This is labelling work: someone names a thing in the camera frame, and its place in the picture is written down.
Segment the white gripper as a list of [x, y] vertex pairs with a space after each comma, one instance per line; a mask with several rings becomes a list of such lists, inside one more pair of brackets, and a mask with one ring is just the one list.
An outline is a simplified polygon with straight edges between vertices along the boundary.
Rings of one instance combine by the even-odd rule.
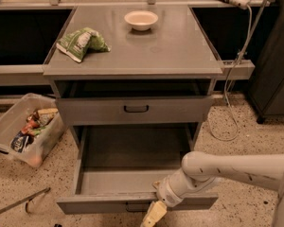
[[153, 182], [152, 186], [159, 201], [151, 203], [140, 227], [153, 227], [167, 213], [167, 207], [180, 204], [187, 194], [196, 192], [198, 182], [178, 169], [163, 180]]

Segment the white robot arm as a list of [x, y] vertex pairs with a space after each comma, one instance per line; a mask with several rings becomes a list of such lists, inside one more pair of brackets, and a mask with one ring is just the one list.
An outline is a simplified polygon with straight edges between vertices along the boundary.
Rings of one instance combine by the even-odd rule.
[[284, 227], [284, 154], [218, 156], [200, 151], [186, 154], [177, 171], [154, 184], [157, 199], [140, 227], [153, 227], [170, 207], [205, 190], [218, 178], [275, 191], [277, 202], [271, 227]]

